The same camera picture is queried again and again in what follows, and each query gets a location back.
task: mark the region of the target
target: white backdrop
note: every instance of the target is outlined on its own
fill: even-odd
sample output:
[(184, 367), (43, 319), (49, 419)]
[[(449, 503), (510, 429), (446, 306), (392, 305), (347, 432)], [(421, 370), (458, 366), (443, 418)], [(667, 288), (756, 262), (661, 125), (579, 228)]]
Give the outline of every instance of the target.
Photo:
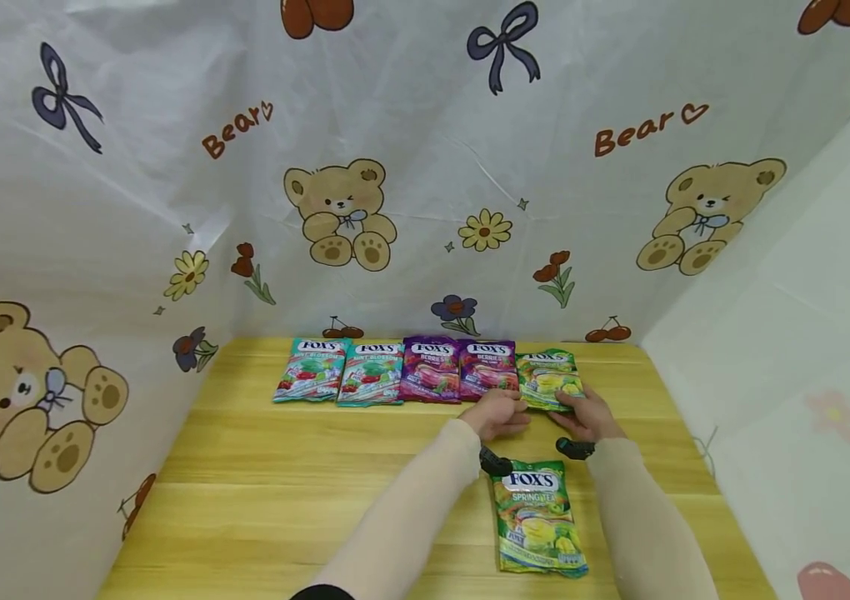
[(0, 1), (0, 598), (95, 593), (233, 335), (641, 340), (850, 118), (824, 4)]
[(643, 345), (780, 598), (850, 600), (850, 122), (779, 197)]

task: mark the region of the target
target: hand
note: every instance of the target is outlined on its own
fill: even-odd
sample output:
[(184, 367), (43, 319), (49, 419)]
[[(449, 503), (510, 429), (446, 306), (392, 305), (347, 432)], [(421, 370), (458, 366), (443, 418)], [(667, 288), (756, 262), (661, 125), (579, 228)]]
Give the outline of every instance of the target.
[(483, 443), (519, 433), (532, 422), (532, 417), (525, 414), (528, 404), (520, 397), (521, 393), (513, 390), (488, 390), (458, 418), (468, 423)]
[(611, 409), (595, 390), (582, 384), (585, 396), (569, 396), (565, 392), (556, 392), (555, 398), (575, 411), (575, 417), (566, 412), (550, 412), (552, 421), (562, 425), (578, 442), (596, 443), (604, 438), (626, 438)]

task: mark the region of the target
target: beige sleeve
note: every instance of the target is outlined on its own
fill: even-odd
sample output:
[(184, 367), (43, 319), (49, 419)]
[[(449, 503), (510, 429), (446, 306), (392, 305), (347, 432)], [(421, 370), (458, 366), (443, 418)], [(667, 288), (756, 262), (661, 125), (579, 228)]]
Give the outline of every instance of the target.
[(718, 600), (695, 535), (626, 438), (597, 444), (587, 461), (622, 600)]
[(464, 488), (479, 476), (482, 443), (467, 423), (445, 423), (364, 513), (315, 583), (355, 600), (401, 600), (423, 572), (435, 537)]

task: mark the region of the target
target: purple candy bag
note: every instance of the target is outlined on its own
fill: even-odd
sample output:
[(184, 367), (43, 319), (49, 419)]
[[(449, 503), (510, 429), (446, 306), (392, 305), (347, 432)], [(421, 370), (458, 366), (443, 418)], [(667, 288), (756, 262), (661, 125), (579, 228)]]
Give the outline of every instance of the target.
[(461, 345), (445, 336), (413, 335), (405, 342), (398, 397), (420, 403), (458, 404), (458, 353)]
[(518, 390), (515, 342), (458, 340), (462, 345), (462, 383), (458, 396), (476, 403), (490, 389)]

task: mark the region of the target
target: spring tea candy bag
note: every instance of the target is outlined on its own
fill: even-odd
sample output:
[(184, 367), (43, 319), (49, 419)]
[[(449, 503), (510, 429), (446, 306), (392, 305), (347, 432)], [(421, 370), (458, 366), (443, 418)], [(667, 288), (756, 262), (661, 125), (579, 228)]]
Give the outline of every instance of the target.
[(355, 343), (348, 349), (338, 406), (401, 404), (404, 343)]
[(498, 568), (578, 578), (588, 564), (565, 488), (562, 461), (512, 461), (512, 474), (491, 477), (498, 524)]
[(338, 384), (342, 380), (345, 353), (351, 340), (307, 340), (292, 341), (292, 355), (288, 356), (285, 373), (278, 381), (278, 390), (272, 400), (285, 403), (288, 400), (311, 400), (320, 403), (334, 400), (338, 395)]
[(444, 336), (405, 338), (398, 396), (423, 403), (458, 404), (458, 342)]
[(477, 402), (490, 389), (518, 390), (515, 374), (515, 342), (476, 342), (458, 340), (462, 344), (461, 383), (458, 397)]
[(578, 378), (575, 355), (561, 348), (549, 348), (545, 352), (518, 354), (518, 389), (528, 408), (556, 412), (572, 409), (555, 399), (555, 392), (569, 396), (582, 396), (582, 379)]

